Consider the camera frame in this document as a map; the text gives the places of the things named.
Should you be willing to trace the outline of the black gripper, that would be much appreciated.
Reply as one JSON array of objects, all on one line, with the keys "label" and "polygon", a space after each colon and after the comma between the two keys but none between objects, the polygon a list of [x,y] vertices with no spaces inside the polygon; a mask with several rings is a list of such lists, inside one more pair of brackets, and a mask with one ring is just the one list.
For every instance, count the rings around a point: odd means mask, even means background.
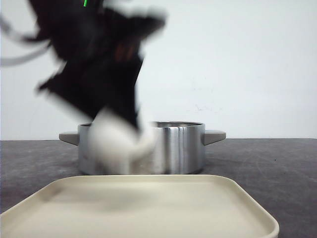
[{"label": "black gripper", "polygon": [[39,27],[65,62],[61,72],[38,86],[94,119],[103,109],[138,128],[135,84],[143,59],[141,43],[165,26],[159,12],[131,16],[101,0],[31,0]]}]

